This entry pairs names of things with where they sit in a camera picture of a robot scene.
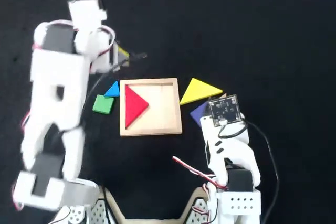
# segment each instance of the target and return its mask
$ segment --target tangram piece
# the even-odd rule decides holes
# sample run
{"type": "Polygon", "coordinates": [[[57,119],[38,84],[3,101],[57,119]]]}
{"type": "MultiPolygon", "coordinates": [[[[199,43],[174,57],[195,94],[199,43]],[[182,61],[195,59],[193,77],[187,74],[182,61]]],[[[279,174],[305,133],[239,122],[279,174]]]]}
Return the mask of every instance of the tangram piece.
{"type": "MultiPolygon", "coordinates": [[[[223,94],[221,97],[219,98],[224,98],[226,97],[226,94],[223,94]]],[[[199,127],[201,127],[201,122],[200,119],[203,116],[204,113],[204,109],[207,105],[207,101],[205,103],[203,103],[202,105],[198,106],[197,108],[195,108],[191,113],[191,117],[195,120],[195,122],[199,125],[199,127]]]]}
{"type": "Polygon", "coordinates": [[[98,113],[110,114],[114,98],[113,97],[104,97],[99,94],[96,97],[92,110],[98,113]]]}
{"type": "Polygon", "coordinates": [[[120,95],[118,82],[116,81],[108,91],[105,93],[105,97],[118,97],[120,95]]]}
{"type": "Polygon", "coordinates": [[[215,88],[214,86],[193,78],[180,101],[180,105],[211,97],[222,92],[222,90],[215,88]]]}
{"type": "Polygon", "coordinates": [[[135,93],[128,85],[125,85],[125,126],[131,123],[148,107],[148,103],[135,93]]]}

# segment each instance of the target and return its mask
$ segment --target black table surface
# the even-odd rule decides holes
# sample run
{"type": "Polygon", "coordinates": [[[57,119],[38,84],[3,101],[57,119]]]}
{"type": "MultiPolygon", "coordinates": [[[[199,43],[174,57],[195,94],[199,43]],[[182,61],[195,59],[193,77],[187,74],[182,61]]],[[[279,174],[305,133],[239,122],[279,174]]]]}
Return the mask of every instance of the black table surface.
{"type": "MultiPolygon", "coordinates": [[[[268,135],[281,179],[269,223],[333,223],[336,80],[334,0],[104,0],[106,24],[128,50],[147,52],[100,83],[191,78],[237,94],[242,112],[268,135]]],[[[0,222],[47,223],[51,213],[15,212],[11,184],[22,161],[19,124],[29,109],[31,44],[35,27],[69,19],[66,0],[0,0],[0,222]]],[[[89,86],[97,77],[92,77],[89,86]]],[[[201,130],[181,106],[183,134],[121,138],[119,99],[111,115],[85,111],[81,178],[105,185],[127,218],[178,218],[204,182],[172,161],[206,167],[201,130]]],[[[275,175],[263,138],[249,130],[261,172],[263,211],[275,175]]]]}

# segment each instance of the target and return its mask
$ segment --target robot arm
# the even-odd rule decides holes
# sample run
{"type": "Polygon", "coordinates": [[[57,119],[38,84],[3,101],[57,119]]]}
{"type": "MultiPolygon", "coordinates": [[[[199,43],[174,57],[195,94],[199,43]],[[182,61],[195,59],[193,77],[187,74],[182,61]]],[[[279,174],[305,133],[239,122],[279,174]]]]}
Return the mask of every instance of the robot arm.
{"type": "Polygon", "coordinates": [[[68,0],[72,21],[40,24],[34,33],[30,80],[33,82],[30,117],[21,152],[26,171],[17,179],[13,200],[47,210],[62,206],[92,206],[99,188],[79,180],[85,133],[82,109],[89,75],[109,72],[110,48],[118,63],[114,31],[102,26],[106,12],[99,0],[68,0]],[[57,89],[63,88],[63,96],[57,89]],[[58,127],[65,156],[43,152],[51,125],[58,127]]]}
{"type": "Polygon", "coordinates": [[[201,118],[208,167],[225,189],[208,183],[209,220],[212,223],[259,224],[261,196],[255,188],[260,172],[235,95],[209,102],[201,118]]]}

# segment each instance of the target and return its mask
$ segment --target red triangle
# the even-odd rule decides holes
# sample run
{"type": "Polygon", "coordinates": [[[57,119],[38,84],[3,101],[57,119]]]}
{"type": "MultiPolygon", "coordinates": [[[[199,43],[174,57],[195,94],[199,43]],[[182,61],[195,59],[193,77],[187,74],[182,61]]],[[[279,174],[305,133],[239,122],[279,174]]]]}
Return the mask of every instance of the red triangle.
{"type": "Polygon", "coordinates": [[[149,106],[128,85],[125,85],[125,126],[126,129],[149,106]]]}

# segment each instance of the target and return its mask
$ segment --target blue triangle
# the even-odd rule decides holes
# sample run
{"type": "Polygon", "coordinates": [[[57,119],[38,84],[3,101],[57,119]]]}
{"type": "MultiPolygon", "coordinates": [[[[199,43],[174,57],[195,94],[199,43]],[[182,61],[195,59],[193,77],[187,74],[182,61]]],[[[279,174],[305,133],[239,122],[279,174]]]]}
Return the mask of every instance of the blue triangle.
{"type": "Polygon", "coordinates": [[[118,97],[120,95],[118,82],[116,81],[108,91],[105,93],[105,97],[118,97]]]}
{"type": "Polygon", "coordinates": [[[203,103],[201,106],[195,108],[191,113],[191,117],[195,120],[195,122],[201,127],[201,117],[203,116],[204,109],[208,102],[203,103]]]}

